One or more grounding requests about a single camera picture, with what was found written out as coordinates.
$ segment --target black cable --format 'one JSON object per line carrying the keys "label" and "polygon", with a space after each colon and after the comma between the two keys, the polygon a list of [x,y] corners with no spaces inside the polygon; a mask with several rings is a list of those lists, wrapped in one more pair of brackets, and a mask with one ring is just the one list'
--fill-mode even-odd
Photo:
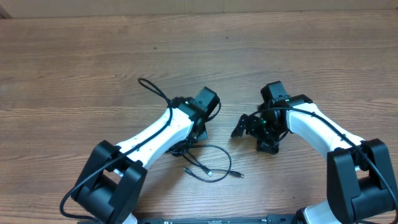
{"label": "black cable", "polygon": [[258,113],[263,113],[263,112],[267,112],[267,111],[275,111],[275,110],[286,110],[286,111],[291,110],[291,111],[297,111],[297,112],[311,115],[311,116],[319,119],[320,121],[324,122],[330,129],[332,129],[337,135],[339,135],[339,137],[341,137],[344,141],[346,141],[348,144],[350,144],[353,147],[353,149],[355,149],[355,151],[357,151],[363,158],[365,158],[366,162],[371,166],[373,172],[375,172],[377,174],[377,176],[381,179],[383,184],[386,186],[388,192],[390,193],[392,201],[394,202],[394,207],[396,210],[396,217],[395,217],[394,221],[391,222],[391,224],[398,223],[398,202],[397,202],[396,196],[394,195],[394,193],[392,192],[387,181],[385,180],[383,175],[380,173],[380,171],[377,169],[377,167],[374,165],[374,163],[367,157],[367,155],[365,155],[364,152],[361,151],[361,149],[357,145],[355,145],[355,143],[353,143],[351,140],[349,140],[345,134],[338,131],[331,123],[329,123],[329,121],[327,121],[325,118],[322,118],[321,116],[317,115],[315,112],[309,112],[309,111],[301,110],[301,109],[297,109],[297,108],[275,107],[275,108],[268,108],[268,109],[256,111],[256,112],[250,114],[250,116],[254,116]]}
{"label": "black cable", "polygon": [[285,133],[279,138],[279,140],[272,147],[277,146],[286,137],[288,133],[289,131],[285,131]]}
{"label": "black cable", "polygon": [[[216,145],[212,145],[212,144],[206,144],[206,145],[202,145],[202,146],[192,146],[192,148],[199,148],[199,147],[215,147],[215,148],[217,148],[217,149],[223,151],[223,152],[228,156],[228,159],[229,159],[229,167],[228,167],[228,170],[226,171],[226,173],[225,173],[224,176],[222,176],[222,177],[220,177],[219,179],[216,179],[216,180],[206,180],[206,179],[203,179],[203,178],[197,176],[196,174],[194,174],[191,170],[189,170],[189,169],[187,169],[187,168],[184,168],[184,171],[185,171],[187,174],[193,176],[194,178],[196,178],[196,179],[198,179],[198,180],[201,180],[201,181],[204,181],[204,182],[208,182],[208,183],[214,183],[214,182],[223,180],[226,176],[228,176],[228,174],[229,174],[230,172],[234,172],[234,171],[231,171],[232,158],[231,158],[231,156],[229,155],[229,153],[228,153],[225,149],[223,149],[222,147],[216,146]],[[199,164],[195,164],[195,163],[192,162],[191,160],[187,159],[184,155],[182,155],[182,156],[183,156],[188,162],[190,162],[191,164],[203,168],[203,165],[199,165],[199,164],[201,164],[201,163],[200,163],[199,161],[197,161],[195,157],[193,157],[194,160],[196,160]],[[209,169],[209,170],[224,171],[224,170],[221,170],[221,169]]]}
{"label": "black cable", "polygon": [[211,121],[213,118],[215,118],[218,115],[218,112],[220,112],[220,110],[221,110],[221,101],[219,99],[217,112],[213,116],[210,116],[209,118],[207,118],[206,122]]}
{"label": "black cable", "polygon": [[244,177],[244,175],[238,171],[233,171],[233,170],[225,170],[225,169],[209,169],[207,168],[207,166],[203,165],[202,163],[200,163],[198,161],[198,159],[191,154],[191,152],[187,151],[186,152],[196,163],[192,162],[187,156],[185,156],[184,154],[182,155],[182,157],[184,159],[186,159],[189,163],[191,163],[194,166],[197,166],[199,168],[201,168],[203,171],[205,171],[205,173],[208,174],[209,171],[218,171],[218,172],[229,172],[230,175],[234,176],[234,177]]}
{"label": "black cable", "polygon": [[[147,85],[143,84],[143,82],[148,83],[150,86],[154,87],[155,90],[151,89],[150,87],[148,87]],[[76,218],[76,219],[83,219],[83,220],[91,220],[94,222],[100,222],[98,219],[96,219],[95,217],[91,217],[88,215],[74,215],[74,214],[70,214],[67,213],[64,209],[63,206],[65,205],[65,202],[68,200],[68,198],[72,195],[72,193],[74,191],[76,191],[77,189],[79,189],[84,183],[86,183],[87,181],[89,181],[91,178],[93,178],[94,176],[96,176],[97,174],[99,174],[100,172],[104,171],[106,168],[108,168],[109,166],[113,165],[115,162],[120,161],[121,159],[124,159],[128,154],[134,152],[135,150],[139,149],[141,146],[145,145],[147,142],[149,142],[150,140],[154,139],[157,135],[159,135],[162,131],[164,131],[164,129],[167,128],[168,125],[170,125],[171,121],[172,121],[172,116],[173,116],[173,109],[170,105],[170,99],[167,98],[167,96],[162,92],[162,90],[160,90],[155,84],[153,84],[152,82],[150,82],[149,80],[145,79],[145,78],[139,78],[138,82],[145,87],[146,89],[150,90],[151,92],[155,93],[156,95],[162,97],[166,103],[167,103],[167,107],[170,110],[170,116],[169,119],[167,120],[167,122],[164,124],[164,126],[162,128],[160,128],[156,133],[154,133],[153,135],[151,135],[149,138],[143,140],[141,143],[137,144],[136,146],[134,146],[132,149],[128,150],[127,152],[121,154],[119,157],[108,161],[105,165],[103,165],[101,168],[99,168],[98,170],[96,170],[95,172],[93,172],[92,174],[90,174],[87,178],[85,178],[84,180],[82,180],[79,184],[76,184],[72,189],[70,189],[68,191],[67,194],[65,194],[65,196],[63,196],[61,202],[60,202],[60,212],[64,217],[67,218]]]}

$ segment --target cable connector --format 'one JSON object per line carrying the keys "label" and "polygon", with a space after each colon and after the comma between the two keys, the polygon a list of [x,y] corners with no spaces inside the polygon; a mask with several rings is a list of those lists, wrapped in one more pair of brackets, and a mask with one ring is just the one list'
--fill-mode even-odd
{"label": "cable connector", "polygon": [[238,171],[230,171],[229,174],[232,175],[233,177],[237,177],[237,178],[243,178],[244,177],[244,175],[241,174]]}
{"label": "cable connector", "polygon": [[214,174],[211,170],[209,170],[209,168],[207,168],[206,166],[203,166],[201,168],[209,177],[212,177]]}
{"label": "cable connector", "polygon": [[186,168],[186,167],[184,167],[184,171],[185,171],[187,174],[189,174],[189,175],[193,175],[193,172],[192,172],[190,169]]}

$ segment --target wooden table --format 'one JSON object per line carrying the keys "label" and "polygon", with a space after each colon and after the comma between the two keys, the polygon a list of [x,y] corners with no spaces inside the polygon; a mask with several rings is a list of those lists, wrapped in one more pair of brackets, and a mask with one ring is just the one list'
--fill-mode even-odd
{"label": "wooden table", "polygon": [[[207,142],[245,176],[207,184],[166,154],[149,170],[137,217],[258,217],[326,199],[326,163],[299,136],[274,156],[250,136],[229,137],[276,80],[348,131],[382,139],[398,174],[398,11],[1,20],[0,223],[76,223],[58,205],[93,147],[130,138],[165,110],[138,77],[170,98],[216,91],[223,107]],[[195,150],[208,167],[228,165],[222,152]],[[85,213],[72,200],[66,210]]]}

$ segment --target black base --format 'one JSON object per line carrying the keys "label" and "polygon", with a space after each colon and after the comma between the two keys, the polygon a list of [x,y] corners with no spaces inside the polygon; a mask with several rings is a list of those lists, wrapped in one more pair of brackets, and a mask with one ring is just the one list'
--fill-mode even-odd
{"label": "black base", "polygon": [[138,224],[292,224],[295,215],[268,215],[266,217],[245,218],[189,218],[163,220],[160,218],[142,219]]}

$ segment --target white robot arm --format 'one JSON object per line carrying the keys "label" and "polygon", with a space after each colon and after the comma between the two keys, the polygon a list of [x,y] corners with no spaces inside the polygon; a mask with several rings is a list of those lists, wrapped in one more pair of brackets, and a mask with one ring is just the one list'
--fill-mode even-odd
{"label": "white robot arm", "polygon": [[[242,115],[231,136],[242,136],[246,130],[257,138],[259,151],[276,154],[279,136],[290,131],[304,138],[327,163],[327,200],[300,209],[290,223],[355,223],[394,209],[397,184],[383,142],[365,141],[347,132],[305,95],[288,95],[281,82],[267,84],[261,95],[264,103],[259,111]],[[370,169],[369,176],[358,179],[360,169]]]}
{"label": "white robot arm", "polygon": [[[99,143],[88,158],[76,187],[71,191],[72,199],[94,215],[97,223],[136,224],[137,219],[131,211],[137,204],[149,167],[180,141],[187,138],[206,139],[205,123],[211,119],[209,115],[219,102],[217,94],[204,87],[195,98],[180,97],[171,100],[170,107],[155,123],[131,139],[115,146],[107,141]],[[119,161],[112,166],[106,165],[117,158]],[[122,178],[117,184],[106,177],[101,169],[114,171]],[[99,170],[101,172],[97,175],[88,178]]]}

